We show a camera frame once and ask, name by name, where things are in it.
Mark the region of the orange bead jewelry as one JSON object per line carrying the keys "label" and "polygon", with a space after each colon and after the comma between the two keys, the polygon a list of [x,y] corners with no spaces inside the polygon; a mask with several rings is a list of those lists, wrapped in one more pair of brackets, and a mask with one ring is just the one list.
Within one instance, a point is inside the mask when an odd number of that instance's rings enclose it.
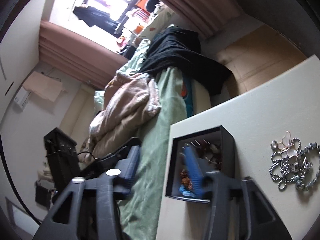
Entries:
{"label": "orange bead jewelry", "polygon": [[193,185],[191,182],[191,179],[188,176],[188,171],[187,170],[182,170],[180,172],[180,178],[181,178],[181,184],[188,190],[193,189]]}

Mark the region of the pink curtain left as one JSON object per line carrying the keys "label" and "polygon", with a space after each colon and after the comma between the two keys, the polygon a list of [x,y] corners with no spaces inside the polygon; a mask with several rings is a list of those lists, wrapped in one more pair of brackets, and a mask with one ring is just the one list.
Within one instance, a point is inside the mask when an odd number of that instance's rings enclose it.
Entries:
{"label": "pink curtain left", "polygon": [[61,26],[41,21],[39,60],[97,89],[103,89],[128,59]]}

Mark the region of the beige hanging cloth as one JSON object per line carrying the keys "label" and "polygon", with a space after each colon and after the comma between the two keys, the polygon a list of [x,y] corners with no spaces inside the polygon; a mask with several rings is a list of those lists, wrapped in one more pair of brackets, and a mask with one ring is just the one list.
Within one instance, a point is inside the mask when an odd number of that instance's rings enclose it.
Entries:
{"label": "beige hanging cloth", "polygon": [[32,72],[22,84],[25,90],[31,91],[37,96],[55,102],[64,90],[63,83],[39,72]]}

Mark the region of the pink curtain right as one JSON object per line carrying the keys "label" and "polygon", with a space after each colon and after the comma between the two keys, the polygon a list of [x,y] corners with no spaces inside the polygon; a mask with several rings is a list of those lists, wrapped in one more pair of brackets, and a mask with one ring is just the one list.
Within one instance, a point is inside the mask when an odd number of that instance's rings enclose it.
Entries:
{"label": "pink curtain right", "polygon": [[184,18],[202,38],[213,36],[243,10],[235,0],[160,0]]}

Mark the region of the green bed sheet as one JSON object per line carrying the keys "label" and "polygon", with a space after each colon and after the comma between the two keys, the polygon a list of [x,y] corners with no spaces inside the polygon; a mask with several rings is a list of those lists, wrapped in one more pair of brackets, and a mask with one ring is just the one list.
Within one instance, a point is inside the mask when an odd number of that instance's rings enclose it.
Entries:
{"label": "green bed sheet", "polygon": [[[149,46],[150,41],[144,39],[132,59],[118,71],[128,75],[141,73],[139,70],[146,59]],[[143,124],[134,135],[142,142],[136,182],[132,196],[128,200],[119,202],[120,222],[123,231],[131,239],[156,237],[170,126],[187,117],[186,105],[181,97],[182,72],[178,68],[169,67],[152,77],[159,89],[161,110],[154,118]]]}

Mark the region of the white wall unit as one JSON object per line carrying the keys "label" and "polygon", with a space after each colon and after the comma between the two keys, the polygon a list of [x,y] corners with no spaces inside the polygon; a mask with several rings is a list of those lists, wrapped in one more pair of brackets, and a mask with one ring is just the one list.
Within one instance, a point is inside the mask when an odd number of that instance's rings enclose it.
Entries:
{"label": "white wall unit", "polygon": [[24,89],[23,87],[21,87],[14,97],[14,103],[21,110],[24,110],[30,95],[31,95],[31,91],[28,91],[28,90]]}

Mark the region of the pink curtain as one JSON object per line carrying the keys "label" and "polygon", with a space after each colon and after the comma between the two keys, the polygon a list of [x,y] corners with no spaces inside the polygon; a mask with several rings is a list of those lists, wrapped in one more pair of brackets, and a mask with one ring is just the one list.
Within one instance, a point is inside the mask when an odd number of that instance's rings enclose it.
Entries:
{"label": "pink curtain", "polygon": [[39,60],[97,89],[103,89],[128,59],[61,26],[41,21]]}
{"label": "pink curtain", "polygon": [[213,36],[243,10],[235,0],[160,0],[184,18],[202,38]]}

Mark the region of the black jewelry box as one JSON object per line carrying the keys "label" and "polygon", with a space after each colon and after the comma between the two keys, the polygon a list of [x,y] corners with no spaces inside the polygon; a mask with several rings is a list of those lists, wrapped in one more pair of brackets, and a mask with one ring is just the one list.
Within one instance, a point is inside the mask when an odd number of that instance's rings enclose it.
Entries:
{"label": "black jewelry box", "polygon": [[[180,172],[188,171],[193,189],[181,184]],[[176,137],[172,141],[165,196],[186,202],[209,203],[212,193],[206,173],[219,171],[235,175],[235,146],[233,136],[223,127]]]}

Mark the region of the black bedside device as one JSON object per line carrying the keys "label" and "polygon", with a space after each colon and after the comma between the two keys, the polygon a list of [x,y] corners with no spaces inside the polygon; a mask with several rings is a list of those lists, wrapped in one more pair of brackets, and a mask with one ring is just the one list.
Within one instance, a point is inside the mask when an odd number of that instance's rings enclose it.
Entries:
{"label": "black bedside device", "polygon": [[61,129],[54,128],[44,136],[46,159],[35,181],[35,201],[47,210],[71,179],[79,175],[76,142]]}

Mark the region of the black knitted blanket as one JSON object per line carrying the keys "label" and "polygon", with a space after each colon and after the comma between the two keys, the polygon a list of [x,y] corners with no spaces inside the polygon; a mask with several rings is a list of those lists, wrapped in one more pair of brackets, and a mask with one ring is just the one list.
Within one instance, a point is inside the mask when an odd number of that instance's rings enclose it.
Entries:
{"label": "black knitted blanket", "polygon": [[232,74],[223,64],[201,54],[197,32],[176,26],[165,29],[153,39],[139,71],[156,76],[169,67],[176,67],[199,82],[210,95],[220,94]]}

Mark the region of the cardboard floor sheets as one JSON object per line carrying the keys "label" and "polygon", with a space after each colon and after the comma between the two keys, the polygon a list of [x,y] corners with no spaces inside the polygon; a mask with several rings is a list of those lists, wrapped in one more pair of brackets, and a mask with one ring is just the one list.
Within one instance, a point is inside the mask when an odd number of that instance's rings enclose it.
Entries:
{"label": "cardboard floor sheets", "polygon": [[226,81],[231,98],[270,81],[306,59],[292,42],[268,25],[217,53],[217,61],[233,73]]}

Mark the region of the white patterned storage box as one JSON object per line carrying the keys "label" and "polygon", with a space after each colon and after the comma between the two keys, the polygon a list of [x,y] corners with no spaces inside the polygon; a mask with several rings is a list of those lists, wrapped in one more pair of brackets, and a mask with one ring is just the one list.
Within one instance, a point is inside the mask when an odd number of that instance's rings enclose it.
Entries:
{"label": "white patterned storage box", "polygon": [[160,3],[151,15],[151,19],[138,35],[138,38],[152,40],[158,33],[169,25],[175,12],[167,5]]}

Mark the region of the pink fluffy blanket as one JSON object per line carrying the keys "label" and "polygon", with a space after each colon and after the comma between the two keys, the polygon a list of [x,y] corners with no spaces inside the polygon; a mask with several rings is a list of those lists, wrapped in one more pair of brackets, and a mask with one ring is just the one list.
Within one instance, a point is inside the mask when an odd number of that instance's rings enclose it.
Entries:
{"label": "pink fluffy blanket", "polygon": [[114,152],[161,110],[159,89],[149,74],[128,75],[118,71],[104,91],[103,110],[89,126],[89,136],[81,163]]}

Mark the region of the dark hanging clothes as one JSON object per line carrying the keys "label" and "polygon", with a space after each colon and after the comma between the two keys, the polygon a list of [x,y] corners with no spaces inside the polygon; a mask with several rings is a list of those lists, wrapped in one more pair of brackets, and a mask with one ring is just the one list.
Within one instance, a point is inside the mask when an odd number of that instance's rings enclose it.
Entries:
{"label": "dark hanging clothes", "polygon": [[100,29],[114,34],[119,22],[114,21],[110,18],[110,14],[104,11],[100,11],[94,7],[75,7],[73,14],[78,20],[83,20],[90,28],[96,25]]}

